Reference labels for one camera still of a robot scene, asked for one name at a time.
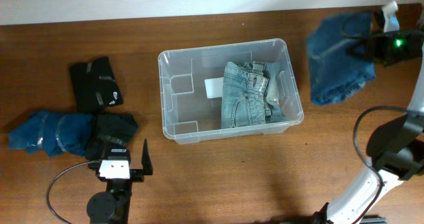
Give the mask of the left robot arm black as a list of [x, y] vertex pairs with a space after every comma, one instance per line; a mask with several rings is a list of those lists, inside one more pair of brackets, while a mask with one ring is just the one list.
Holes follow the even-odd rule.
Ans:
[[106, 144], [97, 164], [89, 167], [106, 183], [106, 190], [94, 194], [88, 201], [86, 212], [91, 223], [127, 224], [135, 182], [143, 182], [145, 176], [153, 175], [148, 143], [143, 143], [142, 168], [131, 168], [131, 154], [126, 148]]

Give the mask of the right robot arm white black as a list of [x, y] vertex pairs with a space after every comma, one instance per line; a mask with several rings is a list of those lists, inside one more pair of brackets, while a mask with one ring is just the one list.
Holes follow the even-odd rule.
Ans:
[[[359, 36], [346, 48], [346, 54], [365, 61], [377, 60], [385, 66], [420, 58], [423, 31]], [[367, 212], [391, 189], [423, 175], [423, 141], [418, 140], [423, 134], [423, 74], [419, 74], [408, 107], [376, 106], [365, 110], [359, 119], [373, 111], [398, 111], [402, 115], [371, 134], [365, 154], [357, 142], [353, 143], [364, 168], [337, 199], [313, 214], [312, 223], [381, 223], [382, 218], [367, 218]]]

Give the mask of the dark blue jeans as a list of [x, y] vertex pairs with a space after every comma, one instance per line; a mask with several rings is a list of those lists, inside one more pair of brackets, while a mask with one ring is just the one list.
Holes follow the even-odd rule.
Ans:
[[324, 19], [307, 37], [312, 103], [342, 102], [376, 79], [373, 62], [346, 53], [358, 41], [343, 35], [365, 35], [371, 22], [369, 12], [339, 13]]

